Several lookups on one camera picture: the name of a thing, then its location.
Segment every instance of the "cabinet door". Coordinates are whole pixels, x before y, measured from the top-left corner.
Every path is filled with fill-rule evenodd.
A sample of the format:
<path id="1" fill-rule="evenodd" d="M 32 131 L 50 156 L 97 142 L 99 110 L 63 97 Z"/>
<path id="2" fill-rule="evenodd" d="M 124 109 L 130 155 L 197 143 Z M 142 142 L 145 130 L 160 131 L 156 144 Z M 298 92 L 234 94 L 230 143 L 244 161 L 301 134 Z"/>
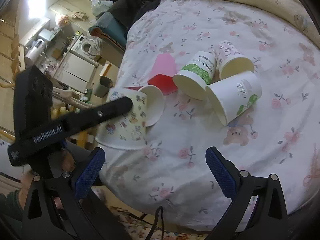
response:
<path id="1" fill-rule="evenodd" d="M 72 87 L 79 92 L 84 92 L 87 82 L 70 74 L 67 71 L 61 70 L 60 73 L 57 75 L 56 80 L 66 84 L 69 87 Z"/>
<path id="2" fill-rule="evenodd" d="M 63 70 L 89 82 L 92 72 L 94 71 L 94 65 L 69 53 L 64 59 Z"/>

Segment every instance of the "green sleeve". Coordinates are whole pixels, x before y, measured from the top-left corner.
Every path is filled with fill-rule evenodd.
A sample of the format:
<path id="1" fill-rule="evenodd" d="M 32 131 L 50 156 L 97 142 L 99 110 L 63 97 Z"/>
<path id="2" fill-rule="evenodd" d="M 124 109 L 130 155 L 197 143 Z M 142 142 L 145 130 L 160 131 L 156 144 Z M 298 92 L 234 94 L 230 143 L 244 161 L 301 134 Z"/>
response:
<path id="1" fill-rule="evenodd" d="M 18 189 L 10 192 L 7 197 L 0 194 L 0 212 L 8 217 L 22 221 L 23 210 L 18 200 L 19 191 Z"/>

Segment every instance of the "washing machine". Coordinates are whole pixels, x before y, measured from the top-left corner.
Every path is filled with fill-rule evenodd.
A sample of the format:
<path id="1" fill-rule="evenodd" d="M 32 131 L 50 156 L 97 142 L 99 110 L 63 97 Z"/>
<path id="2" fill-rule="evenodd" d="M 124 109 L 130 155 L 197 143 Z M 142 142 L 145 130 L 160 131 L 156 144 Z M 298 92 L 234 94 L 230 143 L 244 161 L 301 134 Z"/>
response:
<path id="1" fill-rule="evenodd" d="M 94 60 L 96 56 L 89 54 L 89 49 L 93 44 L 93 40 L 90 40 L 88 37 L 81 34 L 78 40 L 72 46 L 70 52 L 73 55 L 82 58 L 86 62 L 89 62 L 97 68 L 99 66 L 99 63 Z"/>

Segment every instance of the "bed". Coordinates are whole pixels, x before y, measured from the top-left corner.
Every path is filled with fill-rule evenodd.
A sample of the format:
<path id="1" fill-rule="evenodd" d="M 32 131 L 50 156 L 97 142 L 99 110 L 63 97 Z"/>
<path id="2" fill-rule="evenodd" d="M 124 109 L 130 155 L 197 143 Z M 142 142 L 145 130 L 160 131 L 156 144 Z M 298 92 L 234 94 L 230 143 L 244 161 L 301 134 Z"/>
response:
<path id="1" fill-rule="evenodd" d="M 230 40 L 254 63 L 263 95 L 227 127 L 208 101 L 181 91 L 168 95 L 144 149 L 101 146 L 100 178 L 118 198 L 144 213 L 163 206 L 168 222 L 211 230 L 230 204 L 205 162 L 206 149 L 215 146 L 239 170 L 277 174 L 288 213 L 312 199 L 320 186 L 320 39 L 299 2 L 282 6 L 287 1 L 162 0 L 132 26 L 117 87 L 147 85 L 161 53 L 170 53 L 179 70 L 196 52 L 214 53 L 219 41 Z M 276 10 L 266 8 L 271 2 Z"/>

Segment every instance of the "green leaf print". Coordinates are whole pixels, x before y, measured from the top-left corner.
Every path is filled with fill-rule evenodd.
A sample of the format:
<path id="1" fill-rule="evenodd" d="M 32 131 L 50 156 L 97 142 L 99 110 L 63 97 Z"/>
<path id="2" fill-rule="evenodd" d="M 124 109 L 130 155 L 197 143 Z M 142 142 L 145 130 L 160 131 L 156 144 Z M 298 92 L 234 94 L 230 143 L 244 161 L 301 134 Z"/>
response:
<path id="1" fill-rule="evenodd" d="M 255 102 L 257 102 L 258 96 L 257 95 L 252 95 L 249 98 L 248 106 L 252 106 Z"/>
<path id="2" fill-rule="evenodd" d="M 244 106 L 239 107 L 239 111 L 237 112 L 237 115 L 240 115 L 243 112 Z"/>
<path id="3" fill-rule="evenodd" d="M 211 84 L 212 79 L 210 78 L 207 71 L 202 68 L 199 68 L 196 64 L 189 64 L 184 66 L 181 70 L 188 70 L 193 73 L 196 73 L 199 77 L 201 77 L 207 85 Z"/>

